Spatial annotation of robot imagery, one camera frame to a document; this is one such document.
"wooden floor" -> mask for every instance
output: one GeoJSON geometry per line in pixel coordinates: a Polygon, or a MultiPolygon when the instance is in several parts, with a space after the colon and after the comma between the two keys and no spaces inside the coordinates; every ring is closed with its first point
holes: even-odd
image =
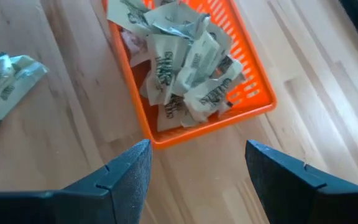
{"type": "MultiPolygon", "coordinates": [[[[336,0],[237,0],[277,109],[154,152],[141,223],[268,223],[256,139],[358,184],[358,34],[336,0]]],[[[99,0],[0,0],[0,52],[50,69],[0,127],[0,190],[59,189],[142,139],[99,0]]]]}

